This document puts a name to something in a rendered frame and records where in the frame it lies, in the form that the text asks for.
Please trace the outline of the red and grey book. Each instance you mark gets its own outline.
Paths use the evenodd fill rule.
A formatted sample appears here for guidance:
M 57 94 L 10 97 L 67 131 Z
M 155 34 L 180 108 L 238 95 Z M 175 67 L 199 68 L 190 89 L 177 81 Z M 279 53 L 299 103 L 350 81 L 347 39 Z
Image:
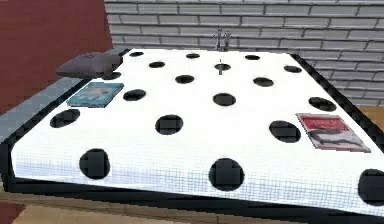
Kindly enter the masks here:
M 338 115 L 297 113 L 296 116 L 316 149 L 371 152 Z

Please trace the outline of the white bed with black dots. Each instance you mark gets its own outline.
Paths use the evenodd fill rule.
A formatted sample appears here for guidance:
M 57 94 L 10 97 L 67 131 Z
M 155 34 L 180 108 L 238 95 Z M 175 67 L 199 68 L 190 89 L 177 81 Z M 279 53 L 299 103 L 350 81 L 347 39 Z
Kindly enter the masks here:
M 268 218 L 384 224 L 384 132 L 296 54 L 128 49 L 63 77 L 0 143 L 8 192 Z M 105 108 L 71 107 L 90 82 Z M 297 113 L 340 116 L 370 153 L 316 149 Z

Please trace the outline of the dark grey pillow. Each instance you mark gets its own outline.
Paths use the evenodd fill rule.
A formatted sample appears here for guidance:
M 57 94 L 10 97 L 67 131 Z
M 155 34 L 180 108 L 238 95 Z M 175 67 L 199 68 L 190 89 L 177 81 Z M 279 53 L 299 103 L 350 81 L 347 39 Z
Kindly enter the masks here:
M 110 75 L 123 62 L 119 55 L 91 52 L 78 55 L 56 69 L 63 77 L 79 79 L 96 79 Z

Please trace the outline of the teal blue book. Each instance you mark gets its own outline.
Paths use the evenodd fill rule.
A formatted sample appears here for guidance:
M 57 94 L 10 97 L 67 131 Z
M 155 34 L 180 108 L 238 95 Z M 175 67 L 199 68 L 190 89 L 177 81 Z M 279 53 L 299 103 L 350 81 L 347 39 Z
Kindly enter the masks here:
M 105 108 L 123 89 L 122 83 L 90 82 L 67 100 L 71 107 Z

